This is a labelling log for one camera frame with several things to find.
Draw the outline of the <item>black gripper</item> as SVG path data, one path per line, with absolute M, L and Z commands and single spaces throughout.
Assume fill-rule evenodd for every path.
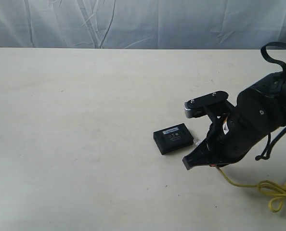
M 187 170 L 198 166 L 225 166 L 240 161 L 261 140 L 261 132 L 244 119 L 227 101 L 228 93 L 216 91 L 184 103 L 187 118 L 214 118 L 206 141 L 201 142 L 182 162 Z

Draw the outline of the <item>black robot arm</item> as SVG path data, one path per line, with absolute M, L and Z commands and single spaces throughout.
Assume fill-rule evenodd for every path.
M 208 116 L 205 139 L 182 162 L 187 170 L 197 166 L 223 167 L 242 160 L 250 149 L 279 127 L 256 160 L 268 159 L 276 142 L 286 133 L 286 77 L 272 73 L 240 92 L 232 105 L 228 93 L 216 91 L 184 104 L 187 118 Z

